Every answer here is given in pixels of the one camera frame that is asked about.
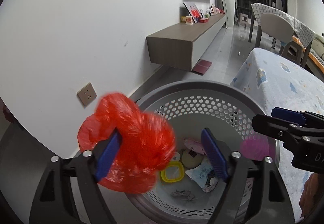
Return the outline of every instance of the pink wrapper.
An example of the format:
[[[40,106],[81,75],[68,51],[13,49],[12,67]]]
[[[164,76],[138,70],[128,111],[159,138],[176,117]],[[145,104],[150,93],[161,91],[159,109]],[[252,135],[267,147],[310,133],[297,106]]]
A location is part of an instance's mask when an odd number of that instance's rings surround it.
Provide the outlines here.
[[[198,153],[198,154],[202,154],[202,155],[207,155],[203,145],[200,142],[197,142],[195,140],[192,140],[190,138],[185,138],[183,140],[183,144],[190,150]]]

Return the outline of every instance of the gray laundry basket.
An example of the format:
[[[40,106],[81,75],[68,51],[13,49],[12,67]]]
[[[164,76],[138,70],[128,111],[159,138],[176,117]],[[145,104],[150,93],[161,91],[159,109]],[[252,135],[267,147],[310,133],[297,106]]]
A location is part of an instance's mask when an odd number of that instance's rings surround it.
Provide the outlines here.
[[[209,127],[218,140],[232,151],[254,133],[251,126],[255,114],[264,114],[249,96],[228,85],[212,81],[180,81],[160,87],[138,101],[143,111],[151,111],[168,120],[174,129],[177,150],[184,148],[182,140],[200,141],[201,130]],[[278,141],[268,138],[275,150],[273,158],[279,165]],[[248,178],[237,220],[244,216],[251,195],[253,178]],[[165,183],[158,177],[155,187],[147,193],[127,194],[129,200],[147,217],[159,224],[207,223],[224,191],[225,183],[205,193],[187,175],[179,182]],[[173,198],[175,190],[190,190],[195,199]]]

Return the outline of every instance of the dining table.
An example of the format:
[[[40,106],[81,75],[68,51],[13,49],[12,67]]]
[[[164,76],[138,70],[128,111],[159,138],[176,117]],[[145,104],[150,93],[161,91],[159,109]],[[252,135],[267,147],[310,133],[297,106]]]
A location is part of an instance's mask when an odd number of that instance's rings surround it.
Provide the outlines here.
[[[296,33],[297,37],[299,38],[300,42],[305,48],[304,57],[300,64],[300,66],[304,68],[311,50],[312,41],[316,35],[315,32],[311,30],[308,26],[306,26],[304,23],[294,18],[293,16],[283,12],[282,10],[261,3],[254,3],[252,4],[252,17],[251,17],[251,25],[250,25],[250,33],[249,33],[248,41],[251,42],[252,40],[253,26],[254,26],[254,21],[256,20],[258,23],[258,31],[255,40],[255,47],[260,47],[260,42],[262,37],[261,15],[263,13],[276,14],[282,17],[283,19],[285,19],[286,21],[288,21],[290,25],[293,27],[294,32]]]

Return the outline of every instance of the hexagonal holes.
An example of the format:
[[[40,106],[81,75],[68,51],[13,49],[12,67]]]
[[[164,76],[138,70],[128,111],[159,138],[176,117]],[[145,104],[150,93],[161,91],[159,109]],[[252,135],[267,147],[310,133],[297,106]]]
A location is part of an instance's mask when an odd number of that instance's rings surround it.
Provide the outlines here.
[[[178,102],[172,100],[170,103],[159,106],[154,111],[158,115],[170,120],[185,114],[207,114],[221,118],[230,124],[240,135],[253,135],[251,120],[236,106],[226,103],[224,100],[214,99],[207,96],[190,96],[179,98]]]

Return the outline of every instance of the red mat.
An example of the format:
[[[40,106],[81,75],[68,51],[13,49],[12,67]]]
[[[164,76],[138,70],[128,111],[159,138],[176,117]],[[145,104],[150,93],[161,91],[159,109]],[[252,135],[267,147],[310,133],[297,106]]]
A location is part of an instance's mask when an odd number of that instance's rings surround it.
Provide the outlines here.
[[[207,60],[199,60],[195,67],[193,67],[192,71],[197,72],[199,74],[205,74],[205,72],[212,65],[211,61]]]

